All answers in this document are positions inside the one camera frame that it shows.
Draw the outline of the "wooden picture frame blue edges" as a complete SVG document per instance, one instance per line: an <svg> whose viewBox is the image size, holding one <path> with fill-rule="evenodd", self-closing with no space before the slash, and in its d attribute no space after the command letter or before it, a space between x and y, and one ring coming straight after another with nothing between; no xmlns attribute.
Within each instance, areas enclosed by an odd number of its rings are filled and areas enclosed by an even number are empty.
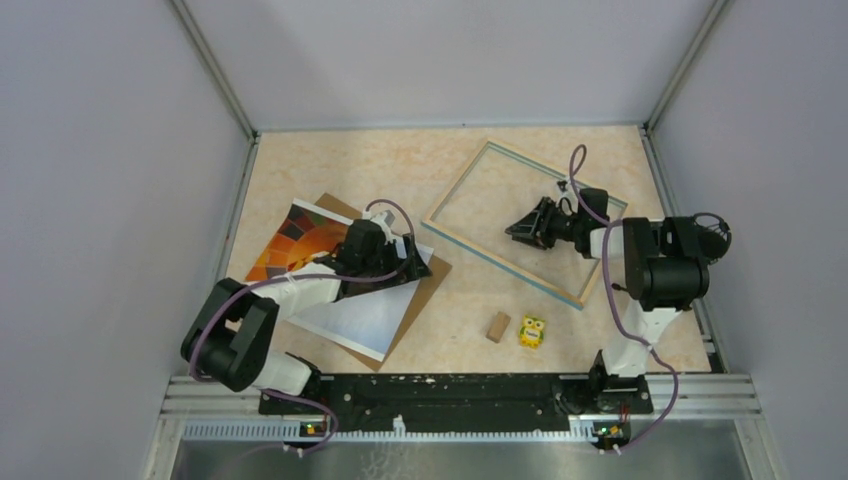
<svg viewBox="0 0 848 480"><path fill-rule="evenodd" d="M567 169L512 145L486 139L422 219L427 229L525 283L583 309L601 278L601 263L571 243L542 251L510 239L505 229L543 197L560 196Z"/></svg>

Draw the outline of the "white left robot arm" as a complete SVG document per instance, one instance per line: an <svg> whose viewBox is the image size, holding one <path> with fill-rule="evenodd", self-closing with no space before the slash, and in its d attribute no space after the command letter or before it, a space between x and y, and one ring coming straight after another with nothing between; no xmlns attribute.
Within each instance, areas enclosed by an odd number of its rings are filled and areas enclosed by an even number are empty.
<svg viewBox="0 0 848 480"><path fill-rule="evenodd" d="M345 238L303 266L266 280L224 278L212 288L186 333L180 354L190 375L233 392L274 390L297 413L319 404L314 366L271 349L279 321L309 308L402 286L431 276L413 233L395 235L357 219Z"/></svg>

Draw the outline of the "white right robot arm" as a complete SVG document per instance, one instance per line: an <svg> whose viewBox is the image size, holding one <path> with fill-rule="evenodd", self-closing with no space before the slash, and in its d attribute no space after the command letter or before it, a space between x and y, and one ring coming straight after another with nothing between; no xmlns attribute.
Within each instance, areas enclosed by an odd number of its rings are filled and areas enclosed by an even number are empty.
<svg viewBox="0 0 848 480"><path fill-rule="evenodd" d="M600 412L612 412L625 400L646 396L646 362L663 331L708 291L708 268L726 255L732 235L728 224L701 217L673 216L652 221L630 217L614 221L607 213L609 194L583 188L559 200L542 198L524 217L508 226L513 241L548 250L570 242L583 257L624 262L623 283L606 283L609 294L623 291L630 301L625 313L613 315L619 338L601 350L588 374L586 397Z"/></svg>

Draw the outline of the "printed photo sheet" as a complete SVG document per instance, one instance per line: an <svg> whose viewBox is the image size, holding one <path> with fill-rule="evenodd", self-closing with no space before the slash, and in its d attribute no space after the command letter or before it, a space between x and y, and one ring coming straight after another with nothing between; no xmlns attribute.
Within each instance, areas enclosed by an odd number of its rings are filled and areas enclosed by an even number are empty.
<svg viewBox="0 0 848 480"><path fill-rule="evenodd" d="M304 200L293 200L286 218L245 280L253 283L301 269L319 254L341 243L353 218ZM420 245L418 251L428 264L433 249ZM312 306L285 321L382 360L420 281L384 290L377 290L374 284L362 284L364 293L361 295L325 306Z"/></svg>

